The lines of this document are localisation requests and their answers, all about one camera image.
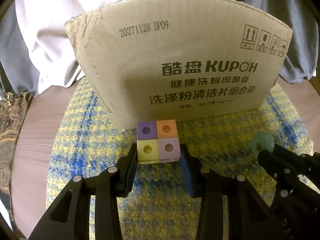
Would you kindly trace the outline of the white bed sheet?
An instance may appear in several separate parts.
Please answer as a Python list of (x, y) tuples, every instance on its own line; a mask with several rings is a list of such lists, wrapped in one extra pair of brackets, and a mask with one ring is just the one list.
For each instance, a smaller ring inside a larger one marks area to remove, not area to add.
[(73, 17), (120, 0), (15, 0), (17, 23), (39, 71), (37, 92), (69, 87), (84, 77), (65, 31)]

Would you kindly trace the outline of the cardboard box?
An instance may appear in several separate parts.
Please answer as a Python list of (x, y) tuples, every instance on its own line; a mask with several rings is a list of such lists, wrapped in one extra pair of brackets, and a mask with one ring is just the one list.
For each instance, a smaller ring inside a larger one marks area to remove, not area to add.
[(235, 0), (122, 0), (65, 28), (119, 129), (258, 108), (293, 34), (281, 20)]

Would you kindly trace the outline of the yellow blue plaid mat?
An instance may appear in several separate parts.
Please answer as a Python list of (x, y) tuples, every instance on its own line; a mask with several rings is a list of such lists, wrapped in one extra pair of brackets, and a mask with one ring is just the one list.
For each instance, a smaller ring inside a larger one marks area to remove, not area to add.
[[(254, 110), (177, 124), (181, 143), (218, 174), (243, 174), (270, 204), (275, 181), (258, 165), (249, 143), (259, 131), (296, 154), (313, 154), (313, 142), (292, 102), (275, 85)], [(127, 155), (135, 130), (116, 129), (86, 79), (68, 104), (49, 162), (46, 203), (50, 205), (69, 180), (93, 177)], [(200, 200), (184, 189), (178, 163), (140, 165), (131, 193), (118, 199), (124, 239), (194, 239)]]

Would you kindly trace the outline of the colourful four cube block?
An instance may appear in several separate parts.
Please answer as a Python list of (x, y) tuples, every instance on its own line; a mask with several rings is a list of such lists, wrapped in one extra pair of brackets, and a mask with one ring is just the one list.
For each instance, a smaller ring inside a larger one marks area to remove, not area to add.
[(140, 122), (136, 132), (140, 164), (177, 162), (181, 158), (175, 120)]

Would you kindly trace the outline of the brown patterned cloth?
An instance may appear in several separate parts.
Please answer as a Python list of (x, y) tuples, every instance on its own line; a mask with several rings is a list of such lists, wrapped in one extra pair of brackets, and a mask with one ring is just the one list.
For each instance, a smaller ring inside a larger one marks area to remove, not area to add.
[(33, 99), (29, 92), (5, 92), (1, 100), (1, 193), (7, 196), (17, 139)]

